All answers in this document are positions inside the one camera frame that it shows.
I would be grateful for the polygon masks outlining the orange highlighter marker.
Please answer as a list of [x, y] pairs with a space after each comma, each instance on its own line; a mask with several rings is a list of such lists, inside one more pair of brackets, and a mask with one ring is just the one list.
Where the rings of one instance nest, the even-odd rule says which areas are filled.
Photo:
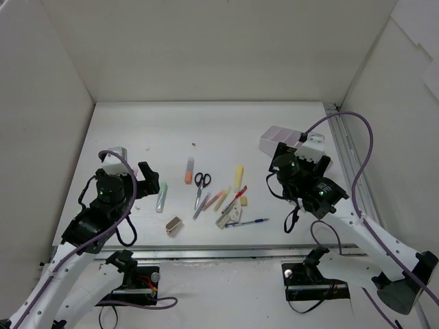
[[189, 157], [187, 160], [187, 168], [185, 171], [185, 184], [192, 183], [194, 163], [195, 159], [193, 157]]

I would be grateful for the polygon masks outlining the black handled scissors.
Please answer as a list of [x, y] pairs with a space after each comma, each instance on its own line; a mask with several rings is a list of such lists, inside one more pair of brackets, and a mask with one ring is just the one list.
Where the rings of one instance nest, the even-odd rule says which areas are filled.
[[198, 191], [195, 199], [195, 207], [194, 207], [194, 209], [196, 210], [200, 203], [202, 190], [203, 188], [207, 187], [210, 184], [211, 176], [208, 173], [198, 172], [194, 177], [194, 182], [195, 185], [198, 187]]

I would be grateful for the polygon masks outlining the red gel pen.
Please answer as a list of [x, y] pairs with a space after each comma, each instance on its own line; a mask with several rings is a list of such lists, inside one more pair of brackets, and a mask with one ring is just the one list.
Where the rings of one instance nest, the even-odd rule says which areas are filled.
[[235, 201], [237, 200], [237, 199], [239, 199], [245, 192], [246, 192], [246, 190], [247, 190], [247, 186], [245, 185], [236, 195], [235, 195], [235, 197], [232, 199], [232, 201], [225, 207], [225, 209], [223, 209], [223, 211], [222, 211], [222, 214], [224, 214], [228, 209], [229, 209], [229, 207], [230, 206], [232, 206], [234, 203], [235, 203]]

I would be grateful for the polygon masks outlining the blue ballpoint pen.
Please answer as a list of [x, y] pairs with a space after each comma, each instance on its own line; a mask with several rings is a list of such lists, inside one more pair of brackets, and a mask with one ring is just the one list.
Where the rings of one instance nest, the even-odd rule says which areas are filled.
[[253, 224], [258, 224], [258, 223], [264, 223], [266, 221], [269, 221], [270, 219], [265, 218], [265, 219], [255, 219], [253, 221], [246, 221], [246, 222], [240, 222], [240, 223], [227, 223], [225, 225], [225, 228], [234, 228], [234, 227], [240, 227], [240, 226], [248, 226], [248, 225], [253, 225]]

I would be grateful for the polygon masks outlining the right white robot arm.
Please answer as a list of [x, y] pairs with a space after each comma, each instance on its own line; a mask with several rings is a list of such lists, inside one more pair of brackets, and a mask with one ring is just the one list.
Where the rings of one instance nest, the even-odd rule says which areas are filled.
[[300, 212], [313, 215], [338, 233], [351, 236], [371, 263], [351, 261], [326, 247], [315, 247], [303, 263], [306, 279], [337, 279], [371, 289], [388, 308], [409, 314], [427, 291], [438, 257], [405, 245], [364, 213], [357, 214], [353, 196], [325, 177], [330, 161], [308, 142], [299, 148], [278, 143], [269, 172], [282, 186], [278, 198], [294, 207], [285, 218], [284, 231], [292, 232]]

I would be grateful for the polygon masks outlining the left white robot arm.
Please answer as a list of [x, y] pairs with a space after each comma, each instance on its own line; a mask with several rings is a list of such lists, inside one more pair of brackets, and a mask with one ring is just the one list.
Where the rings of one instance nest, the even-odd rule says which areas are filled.
[[2, 328], [74, 328], [112, 291], [136, 282], [138, 262], [123, 249], [111, 254], [83, 286], [72, 289], [117, 224], [128, 217], [134, 201], [158, 193], [159, 174], [146, 162], [139, 168], [141, 181], [131, 169], [120, 175], [105, 168], [97, 171], [97, 197], [69, 224], [40, 281], [16, 312], [1, 320]]

